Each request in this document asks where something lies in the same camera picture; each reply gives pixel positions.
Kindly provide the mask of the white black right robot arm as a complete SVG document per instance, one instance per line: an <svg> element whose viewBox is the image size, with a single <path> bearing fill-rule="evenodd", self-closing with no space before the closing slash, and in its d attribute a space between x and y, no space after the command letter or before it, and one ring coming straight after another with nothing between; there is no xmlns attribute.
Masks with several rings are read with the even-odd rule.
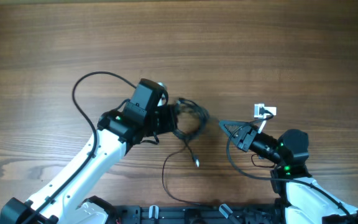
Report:
<svg viewBox="0 0 358 224"><path fill-rule="evenodd" d="M358 208L324 190L309 173L307 133L289 129L275 139L253 122L222 120L219 127L228 136L228 145L274 163L267 181L282 199L282 222L358 223Z"/></svg>

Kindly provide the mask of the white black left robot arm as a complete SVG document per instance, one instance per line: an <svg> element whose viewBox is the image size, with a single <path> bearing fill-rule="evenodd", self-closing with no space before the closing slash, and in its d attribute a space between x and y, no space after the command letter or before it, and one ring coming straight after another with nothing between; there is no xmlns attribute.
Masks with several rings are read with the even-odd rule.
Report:
<svg viewBox="0 0 358 224"><path fill-rule="evenodd" d="M122 111L101 115L82 150L25 202L11 198L0 223L115 223L115 208L89 191L114 164L149 136L171 132L177 120L162 83L141 79Z"/></svg>

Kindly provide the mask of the black base rail with clips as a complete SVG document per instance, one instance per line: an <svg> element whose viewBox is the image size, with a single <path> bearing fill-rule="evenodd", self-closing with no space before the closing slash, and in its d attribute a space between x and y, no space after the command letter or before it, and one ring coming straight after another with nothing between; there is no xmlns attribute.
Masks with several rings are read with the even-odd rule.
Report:
<svg viewBox="0 0 358 224"><path fill-rule="evenodd" d="M285 223L281 207L273 204L251 204L243 207L230 206L232 211L225 217L218 207L140 207L138 205L113 206L107 201L92 196L83 200L100 206L108 214L106 223Z"/></svg>

